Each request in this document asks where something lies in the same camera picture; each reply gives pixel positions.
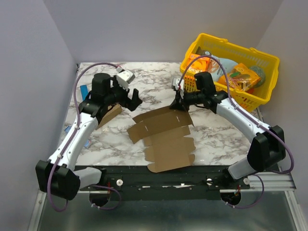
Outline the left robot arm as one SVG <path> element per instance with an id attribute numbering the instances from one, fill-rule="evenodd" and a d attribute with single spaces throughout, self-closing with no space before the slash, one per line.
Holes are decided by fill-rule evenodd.
<path id="1" fill-rule="evenodd" d="M 112 106 L 119 104 L 134 111 L 142 103 L 137 89 L 133 90 L 132 98 L 128 97 L 128 87 L 134 78 L 128 70 L 113 77 L 106 73 L 94 75 L 92 89 L 79 104 L 76 119 L 65 139 L 47 161 L 39 161 L 36 165 L 41 191 L 48 196 L 72 200 L 82 188 L 91 185 L 102 190 L 106 186 L 103 169 L 87 167 L 76 171 L 76 162 L 87 139 Z"/>

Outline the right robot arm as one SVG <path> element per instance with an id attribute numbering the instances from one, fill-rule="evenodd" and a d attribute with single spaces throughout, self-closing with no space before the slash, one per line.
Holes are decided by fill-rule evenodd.
<path id="1" fill-rule="evenodd" d="M 286 157 L 281 127 L 272 127 L 257 120 L 229 98 L 227 92 L 217 91 L 210 73 L 201 72 L 194 78 L 197 85 L 197 91 L 194 92 L 184 89 L 183 80 L 172 79 L 171 87 L 176 95 L 170 108 L 188 111 L 191 105 L 201 104 L 232 123 L 251 144 L 247 156 L 225 170 L 221 177 L 224 187 L 231 189 L 239 183 L 240 178 L 262 172 Z"/>

